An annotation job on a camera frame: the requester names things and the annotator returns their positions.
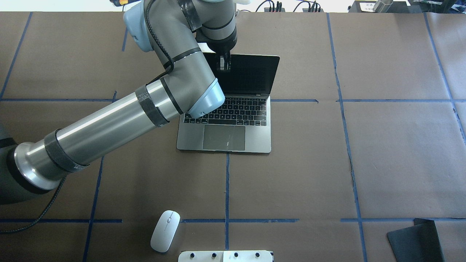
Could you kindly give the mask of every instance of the robotic arm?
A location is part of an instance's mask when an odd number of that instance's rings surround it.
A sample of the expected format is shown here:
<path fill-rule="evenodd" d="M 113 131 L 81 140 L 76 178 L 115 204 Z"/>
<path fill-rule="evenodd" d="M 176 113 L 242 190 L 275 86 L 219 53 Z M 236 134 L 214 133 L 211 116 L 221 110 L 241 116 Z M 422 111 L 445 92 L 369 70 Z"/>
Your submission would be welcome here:
<path fill-rule="evenodd" d="M 223 104 L 217 79 L 198 42 L 217 53 L 228 71 L 236 44 L 232 0 L 144 0 L 127 11 L 128 31 L 165 72 L 134 93 L 37 143 L 17 145 L 0 125 L 0 204 L 25 201 L 60 180 L 184 112 L 200 117 Z"/>

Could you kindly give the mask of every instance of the laptop screen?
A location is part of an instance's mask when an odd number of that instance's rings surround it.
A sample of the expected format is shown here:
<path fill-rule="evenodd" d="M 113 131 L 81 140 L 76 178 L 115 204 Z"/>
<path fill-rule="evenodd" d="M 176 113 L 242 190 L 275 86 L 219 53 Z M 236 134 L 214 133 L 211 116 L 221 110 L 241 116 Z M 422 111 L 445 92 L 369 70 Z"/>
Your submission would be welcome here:
<path fill-rule="evenodd" d="M 230 72 L 218 72 L 215 53 L 204 53 L 225 94 L 270 94 L 280 57 L 231 55 Z"/>

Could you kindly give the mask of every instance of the computer mouse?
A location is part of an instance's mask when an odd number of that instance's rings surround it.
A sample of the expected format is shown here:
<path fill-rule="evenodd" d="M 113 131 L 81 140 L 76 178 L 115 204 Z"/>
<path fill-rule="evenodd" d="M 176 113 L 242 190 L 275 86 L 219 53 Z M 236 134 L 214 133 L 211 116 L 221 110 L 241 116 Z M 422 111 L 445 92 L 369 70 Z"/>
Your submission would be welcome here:
<path fill-rule="evenodd" d="M 161 216 L 152 233 L 151 247 L 158 252 L 168 251 L 178 228 L 180 216 L 175 211 L 167 210 Z"/>

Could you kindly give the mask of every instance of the white bracket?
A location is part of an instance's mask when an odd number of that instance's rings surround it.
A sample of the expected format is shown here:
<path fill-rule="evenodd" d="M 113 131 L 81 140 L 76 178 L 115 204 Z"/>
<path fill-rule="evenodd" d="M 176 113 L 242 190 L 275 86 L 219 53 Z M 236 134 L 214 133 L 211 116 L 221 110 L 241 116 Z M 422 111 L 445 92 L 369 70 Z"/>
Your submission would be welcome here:
<path fill-rule="evenodd" d="M 274 262 L 274 256 L 266 250 L 184 251 L 178 262 Z"/>

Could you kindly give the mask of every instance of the laptop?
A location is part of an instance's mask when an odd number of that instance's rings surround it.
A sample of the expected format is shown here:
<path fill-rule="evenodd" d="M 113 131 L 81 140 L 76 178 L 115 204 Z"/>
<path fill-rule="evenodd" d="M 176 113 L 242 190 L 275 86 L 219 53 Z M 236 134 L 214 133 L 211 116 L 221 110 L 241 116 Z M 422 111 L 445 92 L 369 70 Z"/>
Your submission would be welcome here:
<path fill-rule="evenodd" d="M 218 72 L 214 53 L 204 53 L 225 102 L 200 118 L 181 115 L 177 148 L 181 150 L 270 153 L 270 91 L 280 58 L 231 55 L 230 72 Z"/>

